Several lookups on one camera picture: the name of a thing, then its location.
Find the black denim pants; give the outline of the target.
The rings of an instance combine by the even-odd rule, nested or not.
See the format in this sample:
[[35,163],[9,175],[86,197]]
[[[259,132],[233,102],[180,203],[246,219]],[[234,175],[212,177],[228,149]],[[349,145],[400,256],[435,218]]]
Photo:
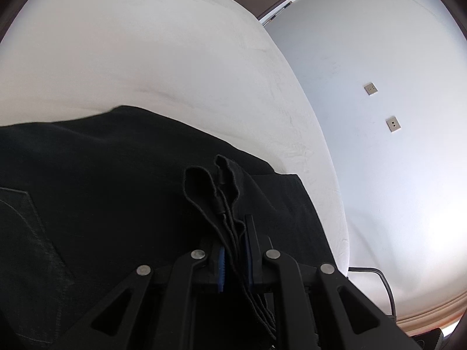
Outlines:
[[195,128],[122,106],[1,128],[1,347],[46,349],[140,265],[161,302],[175,261],[238,255],[257,232],[297,262],[333,262],[297,175]]

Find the wall socket near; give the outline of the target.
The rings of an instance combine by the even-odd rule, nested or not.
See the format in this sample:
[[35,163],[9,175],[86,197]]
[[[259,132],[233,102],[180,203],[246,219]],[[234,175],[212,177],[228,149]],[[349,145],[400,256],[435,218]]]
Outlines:
[[386,125],[388,126],[389,131],[391,133],[401,129],[401,125],[400,125],[400,123],[399,123],[396,116],[392,116],[390,118],[387,118],[386,119]]

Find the wall socket far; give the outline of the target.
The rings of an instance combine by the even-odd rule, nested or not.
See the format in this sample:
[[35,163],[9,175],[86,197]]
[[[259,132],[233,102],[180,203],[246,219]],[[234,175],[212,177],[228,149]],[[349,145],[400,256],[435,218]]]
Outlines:
[[364,90],[366,91],[368,96],[372,96],[373,94],[378,92],[378,89],[374,83],[368,83],[364,85]]

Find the wall socket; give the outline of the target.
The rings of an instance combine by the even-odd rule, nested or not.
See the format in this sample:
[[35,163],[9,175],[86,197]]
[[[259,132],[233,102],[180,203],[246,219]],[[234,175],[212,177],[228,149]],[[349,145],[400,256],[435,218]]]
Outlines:
[[386,125],[388,126],[389,131],[391,133],[401,129],[401,125],[400,125],[400,123],[399,123],[396,116],[392,116],[390,118],[387,118],[386,119]]
[[374,83],[368,83],[364,85],[364,90],[366,91],[368,96],[372,96],[373,94],[378,92],[378,89]]

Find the white bed mattress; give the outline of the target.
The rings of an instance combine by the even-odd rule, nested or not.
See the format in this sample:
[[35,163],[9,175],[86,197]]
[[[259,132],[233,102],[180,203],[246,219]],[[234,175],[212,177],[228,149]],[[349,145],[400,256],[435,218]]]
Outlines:
[[337,174],[317,117],[262,24],[233,0],[1,0],[1,123],[119,105],[176,119],[295,173],[340,270]]

